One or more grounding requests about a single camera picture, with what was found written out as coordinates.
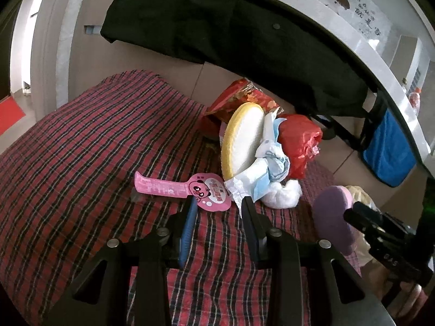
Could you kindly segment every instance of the cartoon print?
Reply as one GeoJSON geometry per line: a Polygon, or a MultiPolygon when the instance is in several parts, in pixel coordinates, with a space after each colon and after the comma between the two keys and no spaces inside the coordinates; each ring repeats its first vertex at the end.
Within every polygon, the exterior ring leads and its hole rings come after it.
{"type": "Polygon", "coordinates": [[[212,193],[204,181],[197,180],[189,183],[189,191],[195,196],[196,200],[199,202],[204,197],[210,196],[212,193]]]}
{"type": "Polygon", "coordinates": [[[348,10],[351,8],[348,0],[330,0],[331,2],[327,6],[339,15],[340,10],[348,10]]]}

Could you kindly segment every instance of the plastic bottle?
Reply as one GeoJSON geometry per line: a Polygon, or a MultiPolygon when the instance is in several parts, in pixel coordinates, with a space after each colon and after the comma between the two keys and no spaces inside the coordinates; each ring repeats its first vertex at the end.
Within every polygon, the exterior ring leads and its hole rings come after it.
{"type": "Polygon", "coordinates": [[[417,87],[415,91],[411,92],[408,96],[409,102],[414,109],[415,116],[418,116],[418,112],[420,111],[420,93],[421,89],[417,87]]]}

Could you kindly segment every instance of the blue bag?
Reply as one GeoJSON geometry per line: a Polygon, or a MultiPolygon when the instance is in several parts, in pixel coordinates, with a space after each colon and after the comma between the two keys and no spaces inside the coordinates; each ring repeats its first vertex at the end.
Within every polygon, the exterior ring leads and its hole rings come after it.
{"type": "Polygon", "coordinates": [[[399,186],[416,164],[408,141],[389,109],[361,157],[373,174],[391,187],[399,186]]]}

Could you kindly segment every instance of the bed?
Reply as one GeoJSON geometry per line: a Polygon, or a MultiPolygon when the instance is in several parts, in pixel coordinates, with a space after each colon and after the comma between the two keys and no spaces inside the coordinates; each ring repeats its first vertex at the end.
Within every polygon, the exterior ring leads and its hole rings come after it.
{"type": "MultiPolygon", "coordinates": [[[[156,73],[127,71],[46,116],[0,156],[0,283],[29,325],[42,323],[108,239],[144,237],[181,208],[132,200],[136,170],[171,181],[220,174],[219,144],[196,131],[203,111],[156,73]]],[[[332,173],[311,162],[296,208],[257,210],[297,239],[316,241],[310,205],[332,184],[332,173]]],[[[359,272],[356,256],[348,260],[359,272]]],[[[168,270],[172,324],[263,325],[270,279],[249,259],[234,204],[200,210],[186,269],[168,270]]],[[[134,274],[132,281],[128,324],[134,274]]],[[[304,320],[310,325],[308,308],[304,320]]]]}

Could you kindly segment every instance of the cartoon panda sticker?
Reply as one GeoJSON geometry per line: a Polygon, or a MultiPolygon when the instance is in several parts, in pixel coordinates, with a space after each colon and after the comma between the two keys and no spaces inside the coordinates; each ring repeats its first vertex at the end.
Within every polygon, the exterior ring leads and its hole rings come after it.
{"type": "Polygon", "coordinates": [[[208,197],[212,194],[208,186],[202,180],[190,182],[189,191],[193,196],[195,196],[198,202],[200,202],[203,198],[208,197]]]}

